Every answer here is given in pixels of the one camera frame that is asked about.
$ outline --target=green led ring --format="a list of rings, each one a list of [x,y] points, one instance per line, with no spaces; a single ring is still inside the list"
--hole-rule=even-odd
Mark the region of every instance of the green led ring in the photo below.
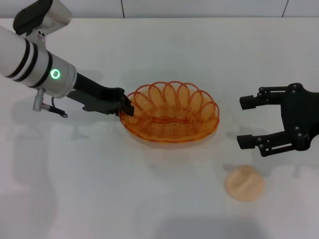
[[[60,71],[58,70],[58,69],[53,69],[52,71],[51,71],[51,77],[53,78],[53,79],[59,79],[60,78]]]

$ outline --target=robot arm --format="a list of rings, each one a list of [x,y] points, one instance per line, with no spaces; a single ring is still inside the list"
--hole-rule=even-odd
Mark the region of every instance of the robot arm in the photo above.
[[[319,93],[305,90],[300,83],[261,87],[256,97],[244,96],[239,101],[243,110],[280,105],[285,129],[269,135],[237,136],[241,149],[258,147],[263,157],[291,150],[304,151],[319,134]]]
[[[106,88],[77,73],[76,68],[46,50],[46,35],[71,20],[71,13],[59,0],[39,0],[16,16],[16,34],[0,26],[0,74],[37,89],[33,109],[67,116],[43,103],[43,94],[69,97],[84,104],[83,110],[103,114],[134,114],[131,101],[121,88]]]

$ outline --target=white wall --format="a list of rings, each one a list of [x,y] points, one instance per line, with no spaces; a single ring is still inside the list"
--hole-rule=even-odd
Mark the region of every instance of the white wall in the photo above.
[[[36,0],[0,0],[0,17],[14,17]],[[73,17],[123,17],[121,0],[61,0]]]
[[[319,0],[289,0],[285,16],[319,16]]]
[[[74,17],[319,16],[319,0],[62,0]],[[1,0],[0,17],[14,17],[35,0]]]

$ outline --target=orange basket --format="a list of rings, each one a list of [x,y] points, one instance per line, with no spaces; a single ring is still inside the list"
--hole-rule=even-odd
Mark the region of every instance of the orange basket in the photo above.
[[[120,113],[126,129],[153,142],[182,143],[214,133],[219,107],[213,98],[192,83],[178,81],[143,85],[128,95],[134,116]]]

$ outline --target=metal bracket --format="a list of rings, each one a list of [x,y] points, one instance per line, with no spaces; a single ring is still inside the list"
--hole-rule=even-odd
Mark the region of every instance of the metal bracket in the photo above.
[[[41,110],[45,110],[45,111],[49,111],[52,113],[56,113],[56,114],[62,116],[63,118],[68,118],[68,115],[65,113],[65,111],[60,110],[60,109],[56,108],[55,106],[50,106],[50,105],[43,103],[44,92],[45,92],[44,89],[42,89],[42,88],[38,89],[37,94],[36,94],[35,99],[34,99],[34,103],[33,103],[33,110],[37,111],[37,112],[39,112]]]
[[[26,37],[27,40],[37,44],[38,47],[46,50],[45,40],[46,33],[43,29],[34,30],[29,36]]]

